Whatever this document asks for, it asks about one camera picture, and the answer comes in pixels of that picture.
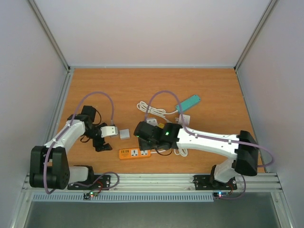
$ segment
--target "robotic arm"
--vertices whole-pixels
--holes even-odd
[[[67,119],[65,127],[49,142],[43,146],[35,146],[31,151],[29,183],[32,187],[43,188],[43,167],[47,150],[55,142],[51,149],[49,159],[52,165],[47,167],[47,186],[54,189],[64,189],[69,183],[86,181],[89,175],[89,167],[73,166],[69,167],[67,153],[82,135],[93,140],[93,146],[97,152],[112,150],[112,147],[105,143],[105,137],[118,134],[117,127],[107,126],[106,123],[96,126],[93,124],[96,109],[92,106],[84,106],[81,113],[77,114],[72,124]],[[56,141],[58,135],[69,127],[69,129]]]
[[[188,130],[194,134],[256,144],[250,133],[246,131],[241,131],[239,135],[223,135],[190,128]],[[228,157],[222,164],[212,167],[210,183],[213,186],[227,183],[237,174],[246,176],[257,174],[258,150],[255,147],[196,137],[188,134],[180,124],[176,123],[166,123],[162,129],[142,121],[137,125],[134,135],[139,138],[140,150],[196,149]]]

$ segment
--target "white cable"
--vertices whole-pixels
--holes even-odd
[[[147,111],[148,105],[144,101],[141,101],[140,103],[137,104],[137,108],[145,113]],[[166,119],[165,115],[170,115],[170,114],[174,114],[174,113],[177,113],[177,112],[178,112],[178,110],[175,110],[174,112],[171,112],[171,113],[167,113],[166,110],[164,110],[162,108],[158,109],[158,108],[154,108],[154,107],[151,107],[151,106],[149,107],[149,111],[148,111],[148,113],[151,113],[152,115],[156,115],[156,116],[164,119],[166,122],[169,122],[169,123],[171,123],[171,121]]]
[[[165,152],[166,150],[158,151],[158,153]],[[151,153],[157,153],[156,151],[152,151]]]
[[[176,149],[174,149],[174,153],[176,155],[181,155],[182,157],[188,156],[188,150],[187,149],[178,149],[179,153],[176,153]]]

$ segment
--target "purple cable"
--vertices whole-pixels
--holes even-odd
[[[214,197],[215,199],[223,199],[223,200],[237,200],[239,198],[242,198],[244,196],[244,193],[246,192],[246,181],[245,181],[245,177],[243,175],[241,175],[241,177],[243,178],[244,181],[244,190],[242,191],[242,193],[236,197],[230,198],[230,197]]]
[[[107,98],[109,98],[110,102],[111,102],[111,105],[112,105],[112,114],[111,114],[111,124],[113,124],[113,117],[114,117],[114,103],[113,103],[113,100],[110,98],[110,96],[104,92],[101,92],[101,91],[95,91],[95,92],[91,92],[89,94],[87,94],[84,98],[82,98],[82,100],[79,102],[78,106],[76,107],[76,110],[72,116],[72,119],[70,121],[70,125],[72,125],[72,122],[74,121],[75,119],[75,116],[77,114],[77,111],[78,109],[80,108],[80,106],[82,105],[82,103],[91,95],[94,95],[94,94],[103,94],[105,95]],[[47,150],[47,154],[46,154],[46,158],[44,160],[44,167],[43,167],[43,187],[44,187],[44,190],[46,191],[47,194],[51,194],[53,191],[55,191],[55,189],[49,191],[48,190],[48,183],[47,183],[47,168],[48,168],[48,158],[49,158],[49,155],[51,153],[51,150],[53,148],[53,146],[56,144],[56,142],[58,142],[58,140],[66,133],[66,131],[70,128],[70,126],[67,126],[56,138],[55,140],[52,142],[52,144],[50,145],[49,149]]]
[[[266,147],[264,146],[260,146],[260,145],[257,145],[257,144],[254,144],[254,143],[250,143],[250,142],[242,142],[242,141],[236,141],[236,140],[228,140],[228,139],[221,139],[221,138],[216,138],[216,137],[212,137],[212,136],[207,136],[207,135],[201,135],[201,134],[194,134],[192,132],[190,132],[188,130],[188,128],[186,127],[185,125],[185,121],[184,121],[184,116],[183,116],[183,110],[181,108],[181,102],[179,101],[178,97],[171,91],[169,90],[162,90],[162,91],[159,91],[157,92],[156,94],[154,94],[149,103],[148,103],[148,107],[147,107],[147,110],[146,110],[146,113],[144,115],[144,120],[146,121],[147,117],[148,117],[148,110],[151,106],[151,102],[152,100],[158,95],[158,94],[161,94],[161,93],[168,93],[168,94],[171,94],[172,96],[174,96],[174,98],[176,99],[177,103],[178,103],[178,106],[180,108],[180,114],[181,114],[181,121],[182,121],[182,127],[184,128],[185,132],[187,132],[188,134],[190,135],[193,135],[195,137],[200,137],[200,138],[205,138],[205,139],[211,139],[211,140],[217,140],[217,141],[221,141],[221,142],[226,142],[226,143],[238,143],[238,144],[241,144],[241,145],[247,145],[247,146],[253,146],[253,147],[256,147],[256,148],[259,148],[259,149],[262,149],[266,152],[269,153],[269,155],[271,156],[271,161],[265,165],[258,165],[258,167],[266,167],[266,166],[269,166],[271,164],[273,164],[275,162],[275,159],[274,159],[274,156],[272,154],[271,151],[269,151]]]
[[[119,184],[120,179],[119,179],[119,176],[118,176],[118,174],[117,174],[116,172],[105,172],[105,173],[101,174],[99,177],[97,177],[96,180],[93,181],[92,184],[82,184],[82,183],[79,183],[79,182],[74,182],[73,184],[78,184],[78,185],[83,186],[83,187],[91,187],[91,186],[92,186],[93,184],[95,184],[100,178],[102,178],[102,176],[107,175],[107,174],[114,174],[114,175],[117,177],[117,182],[116,182],[113,186],[108,187],[108,188],[103,188],[103,189],[102,189],[102,190],[109,190],[109,189],[112,189],[112,188],[116,187],[116,186]]]

